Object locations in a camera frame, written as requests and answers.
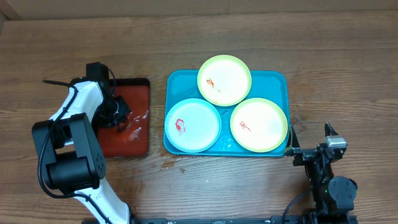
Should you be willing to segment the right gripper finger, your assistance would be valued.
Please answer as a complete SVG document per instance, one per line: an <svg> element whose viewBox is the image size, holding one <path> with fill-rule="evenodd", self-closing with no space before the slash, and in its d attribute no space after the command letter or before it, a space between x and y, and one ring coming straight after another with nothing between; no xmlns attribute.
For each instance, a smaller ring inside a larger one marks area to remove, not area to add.
<svg viewBox="0 0 398 224"><path fill-rule="evenodd" d="M286 147L284 149L285 156L294 156L300 150L299 140L294 130L293 124L289 128L289 138L287 140Z"/></svg>
<svg viewBox="0 0 398 224"><path fill-rule="evenodd" d="M338 133L333 129L332 125L329 122L326 122L324 125L325 136L337 136Z"/></svg>

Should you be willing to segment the green-rimmed plate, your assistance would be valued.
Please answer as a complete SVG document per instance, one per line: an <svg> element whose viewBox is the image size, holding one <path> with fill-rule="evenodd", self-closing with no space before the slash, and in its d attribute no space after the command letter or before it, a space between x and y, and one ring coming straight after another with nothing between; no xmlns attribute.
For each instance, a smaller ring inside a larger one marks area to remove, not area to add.
<svg viewBox="0 0 398 224"><path fill-rule="evenodd" d="M252 152L269 152L286 138L288 122L282 109L264 98L242 101L231 115L231 133L236 142Z"/></svg>
<svg viewBox="0 0 398 224"><path fill-rule="evenodd" d="M217 55L203 63L197 85L201 95L217 106L233 106L247 97L252 76L248 66L232 55Z"/></svg>

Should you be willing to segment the light blue plate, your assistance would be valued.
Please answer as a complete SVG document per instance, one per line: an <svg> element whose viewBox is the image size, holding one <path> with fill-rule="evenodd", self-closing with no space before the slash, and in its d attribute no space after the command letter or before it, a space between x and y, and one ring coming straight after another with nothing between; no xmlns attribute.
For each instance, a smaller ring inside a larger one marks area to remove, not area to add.
<svg viewBox="0 0 398 224"><path fill-rule="evenodd" d="M164 131L171 145L179 151L202 152L217 142L221 134L221 116L211 103L189 98L170 109Z"/></svg>

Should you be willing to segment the dark sponge with pink base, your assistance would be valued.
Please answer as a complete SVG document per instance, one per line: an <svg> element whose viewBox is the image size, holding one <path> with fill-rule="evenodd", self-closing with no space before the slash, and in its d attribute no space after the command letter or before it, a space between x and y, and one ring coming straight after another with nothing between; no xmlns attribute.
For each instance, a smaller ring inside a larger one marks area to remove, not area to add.
<svg viewBox="0 0 398 224"><path fill-rule="evenodd" d="M131 127L131 122L126 120L126 121L123 121L123 122L119 122L119 124L116 127L116 130L117 130L117 132L121 133L121 132L123 132L125 130L129 130L130 127Z"/></svg>

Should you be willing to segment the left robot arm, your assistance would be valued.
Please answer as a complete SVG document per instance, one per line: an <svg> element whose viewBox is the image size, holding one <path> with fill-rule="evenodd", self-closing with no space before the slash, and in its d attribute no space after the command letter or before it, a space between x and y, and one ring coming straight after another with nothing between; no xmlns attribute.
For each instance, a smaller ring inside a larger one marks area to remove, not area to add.
<svg viewBox="0 0 398 224"><path fill-rule="evenodd" d="M38 156L37 177L52 198L75 198L97 223L133 223L128 204L106 180L96 128L113 128L131 112L116 96L116 78L104 64L86 64L85 77L64 84L68 96L48 120L35 123L32 137Z"/></svg>

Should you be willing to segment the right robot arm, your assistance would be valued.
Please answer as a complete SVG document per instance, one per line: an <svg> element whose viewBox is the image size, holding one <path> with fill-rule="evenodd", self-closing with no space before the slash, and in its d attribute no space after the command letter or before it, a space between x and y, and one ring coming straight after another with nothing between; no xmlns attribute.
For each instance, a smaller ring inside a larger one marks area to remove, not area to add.
<svg viewBox="0 0 398 224"><path fill-rule="evenodd" d="M357 183L344 176L335 176L331 164L340 160L347 150L346 140L330 123L325 123L324 141L312 149L302 149L294 128L289 129L289 139L284 155L292 156L294 166L303 166L310 188L294 198L284 210L281 223L357 223L354 210ZM314 207L301 216L287 216L295 202L312 194Z"/></svg>

